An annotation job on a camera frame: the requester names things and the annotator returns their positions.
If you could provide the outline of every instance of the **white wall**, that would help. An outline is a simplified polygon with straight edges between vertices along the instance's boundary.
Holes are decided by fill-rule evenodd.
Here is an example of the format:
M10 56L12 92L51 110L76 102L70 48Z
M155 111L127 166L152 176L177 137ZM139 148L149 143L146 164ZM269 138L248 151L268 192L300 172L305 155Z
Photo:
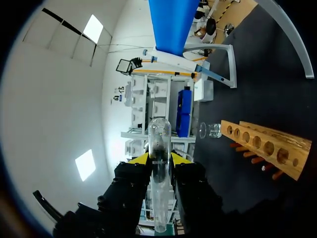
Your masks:
M124 2L50 0L45 7L79 30L94 14L113 32ZM51 232L54 223L32 192L38 189L64 214L75 211L78 202L97 208L97 197L111 182L102 134L104 71L58 50L22 42L34 19L17 38L2 76L0 138L13 184L30 211ZM40 31L33 34L43 36ZM75 159L88 150L92 150L96 170L82 182Z
M151 50L155 46L148 1L127 1L113 33L111 44L106 60L103 87L103 123L109 173L114 176L113 170L120 161L124 161L126 158L124 143L127 139L121 138L120 132L127 131L131 125L131 109L120 102L110 104L115 95L114 88L125 86L130 80L129 76L116 72L115 69L120 59L131 60L135 57L150 59L149 56L142 55L144 49ZM144 49L133 49L134 46L144 47ZM186 54L186 57L189 59L200 58L191 53ZM143 63L142 69L186 72L162 63Z
M83 31L91 14L113 34L127 0L47 0L45 7Z

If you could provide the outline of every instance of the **white storage bin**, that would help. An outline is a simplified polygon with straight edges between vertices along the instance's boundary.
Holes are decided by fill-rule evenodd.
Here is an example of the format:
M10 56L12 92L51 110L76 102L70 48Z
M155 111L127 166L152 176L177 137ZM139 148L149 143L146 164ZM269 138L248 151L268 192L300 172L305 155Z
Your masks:
M132 109L132 127L133 128L138 128L138 124L143 123L142 110L143 109Z
M139 108L143 107L146 102L144 102L143 91L132 92L132 107Z
M166 115L166 103L153 103L153 116L164 117Z
M139 157L143 154L142 152L142 141L141 140L128 140L125 142L125 154L132 157Z
M167 97L167 82L148 83L151 98Z
M132 91L144 90L144 77L132 77Z
M208 102L213 100L213 81L198 80L194 85L194 101Z

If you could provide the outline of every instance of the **lab equipment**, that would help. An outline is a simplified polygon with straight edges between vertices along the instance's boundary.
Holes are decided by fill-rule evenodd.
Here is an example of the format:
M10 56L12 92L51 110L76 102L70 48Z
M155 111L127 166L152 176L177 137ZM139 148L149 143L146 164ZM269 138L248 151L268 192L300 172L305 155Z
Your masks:
M157 118L149 124L149 157L153 171L151 175L151 197L155 230L166 231L169 193L168 165L171 152L171 125L168 120Z

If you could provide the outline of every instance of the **white shelving unit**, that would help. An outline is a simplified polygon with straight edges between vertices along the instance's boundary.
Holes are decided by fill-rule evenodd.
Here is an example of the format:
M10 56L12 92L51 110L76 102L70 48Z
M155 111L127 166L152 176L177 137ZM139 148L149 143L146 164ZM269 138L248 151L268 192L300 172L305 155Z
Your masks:
M171 84L173 82L184 82L184 86L189 86L192 91L192 100L191 100L191 113L190 113L190 123L189 123L189 132L187 137L178 137L176 133L173 133L171 138L171 143L183 143L184 144L184 152L187 153L189 144L195 143L196 137L190 135L190 128L191 128L191 121L192 121L192 112L193 112L193 102L194 102L194 80L191 77L186 76L173 76L173 75L166 75L166 74L132 74L131 75L131 93L133 93L133 85L134 80L143 80L144 87L143 87L143 101L138 108L142 108L142 128L129 128L127 132L121 132L122 138L129 138L134 140L141 140L142 146L145 145L146 141L148 140L148 133L147 127L148 123L150 122L147 113L154 117L154 112L148 112L148 104L149 100L153 100L153 107L156 101L155 93L154 98L150 98L148 96L148 82L153 82L154 84L159 81L164 81L167 83L167 94L166 94L166 107L165 107L165 116L167 120L170 117L170 97L171 97Z
M164 75L164 74L132 74L131 75L131 95L133 95L133 85L134 83L136 83L134 80L143 80L143 89L140 89L138 87L138 90L142 90L143 91L143 101L142 104L138 107L138 108L142 108L142 128L134 128L134 127L130 127L128 131L126 132L121 132L121 137L123 138L128 138L128 139L133 139L133 140L138 140L141 141L141 145L142 148L144 148L145 143L148 141L148 132L147 132L147 127L148 127L148 123L150 122L150 117L148 115L151 115L152 118L154 118L154 112L150 112L149 108L150 105L152 106L152 110L154 108L154 104L156 101L156 94L155 94L155 90L156 90L156 82L161 82L164 81L167 83L167 88L166 88L166 107L165 107L165 116L164 118L166 118L167 120L170 120L170 101L171 101L171 85L172 83L180 83L180 82L184 82L184 85L180 88L183 88L184 86L189 86L190 90L192 91L192 100L191 100L191 113L190 113L190 123L189 123L189 132L187 137L178 137L177 134L175 132L173 132L172 134L172 138L171 138L171 143L172 143L172 148L173 148L173 144L183 144L183 151L185 153L188 152L188 148L189 148L189 144L191 143L195 143L196 142L196 137L195 136L191 136L190 135L190 128L191 128L191 121L192 121L192 113L193 113L193 102L194 102L194 80L190 77L184 77L184 76L171 76L171 75ZM154 95L153 97L150 97L148 95L148 82L154 83ZM177 98L173 98L174 102L176 99L178 99L178 91L177 92L173 92L174 97ZM175 110L177 110L177 104L174 104L173 107L175 107ZM142 214L144 214L144 219L145 220L140 220L139 221L139 225L144 225L144 226L154 226L154 222L151 219L147 218L147 212L150 212L153 214L153 208L149 208L147 207L147 201L143 200L143 205L142 205L142 210L141 210L141 214L140 217L142 216ZM169 209L168 211L168 224L173 224L173 221L171 220L173 217L173 214L179 214L178 209L175 207L176 206L176 199L175 196L173 196L173 200L171 200L172 205L171 205L171 209Z

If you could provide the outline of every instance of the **floor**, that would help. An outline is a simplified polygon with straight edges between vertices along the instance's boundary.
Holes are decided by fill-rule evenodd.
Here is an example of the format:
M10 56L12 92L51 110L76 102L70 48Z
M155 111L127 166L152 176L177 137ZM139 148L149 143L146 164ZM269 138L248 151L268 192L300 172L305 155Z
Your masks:
M232 0L220 0L216 11L213 13L213 18L218 21L226 7L231 3ZM214 0L208 0L210 8L212 7ZM225 35L222 29L226 24L231 23L234 27L237 27L242 20L249 15L257 3L253 0L240 0L240 3L233 2L228 8L226 13L223 15L219 23L217 24L217 36L215 39L216 44L221 44Z

